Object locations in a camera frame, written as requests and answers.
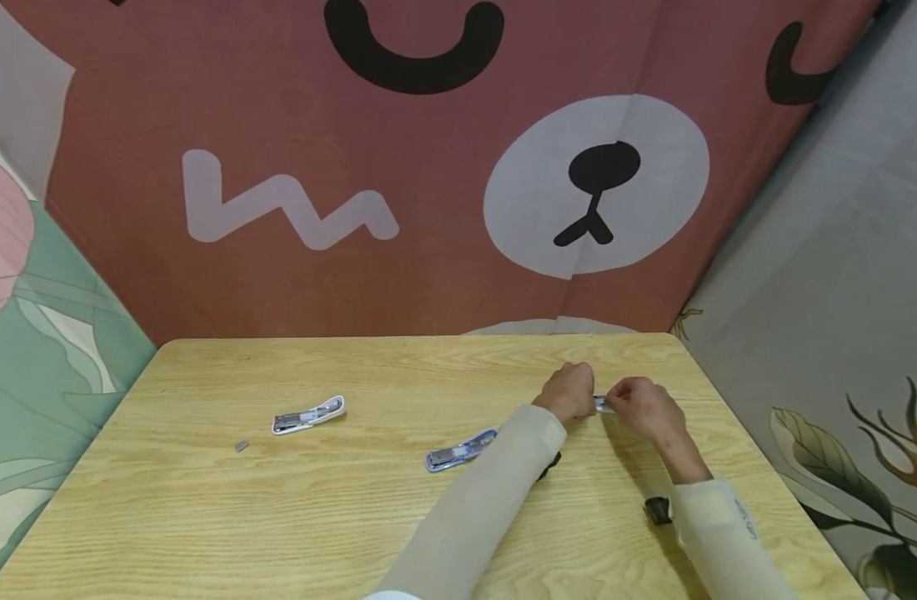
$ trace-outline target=pink backdrop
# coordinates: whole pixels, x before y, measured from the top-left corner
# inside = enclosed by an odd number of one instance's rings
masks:
[[[156,343],[666,330],[877,4],[0,3],[75,69],[48,211]]]

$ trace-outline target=wood grain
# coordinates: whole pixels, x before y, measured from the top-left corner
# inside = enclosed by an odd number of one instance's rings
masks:
[[[501,425],[566,360],[600,392],[660,381],[799,598],[864,598],[679,341],[631,334],[171,342],[6,563],[0,600],[362,598],[457,474],[426,473],[425,453]],[[335,393],[345,417],[270,434]],[[667,485],[647,446],[592,417],[562,455],[476,598],[706,598],[673,529],[644,517]]]

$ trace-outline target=person's left hand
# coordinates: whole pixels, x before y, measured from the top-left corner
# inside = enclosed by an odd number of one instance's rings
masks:
[[[562,424],[573,418],[594,415],[595,373],[588,362],[566,362],[542,386],[532,404],[552,413]]]

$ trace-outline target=small metal piece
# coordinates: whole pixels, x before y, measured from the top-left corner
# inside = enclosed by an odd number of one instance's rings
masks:
[[[669,499],[662,497],[651,497],[644,501],[644,511],[652,520],[653,525],[668,525],[672,522],[669,516]]]
[[[602,393],[596,393],[595,396],[592,396],[592,399],[595,400],[595,410],[606,415],[615,414],[615,411],[610,409],[608,404],[605,404],[605,396]]]
[[[459,443],[457,446],[433,450],[425,455],[425,467],[429,473],[438,473],[446,468],[464,465],[482,454],[497,435],[499,432],[495,429],[486,429],[476,437],[472,437],[471,440]]]
[[[314,428],[315,425],[345,414],[345,397],[334,396],[318,406],[302,412],[279,415],[273,421],[273,434],[283,436],[294,431]]]

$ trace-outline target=beige arm sleeve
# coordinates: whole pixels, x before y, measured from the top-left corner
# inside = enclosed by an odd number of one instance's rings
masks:
[[[551,412],[521,406],[419,524],[376,592],[467,600],[529,489],[565,442]]]
[[[795,600],[728,481],[674,486],[679,545],[713,600]]]

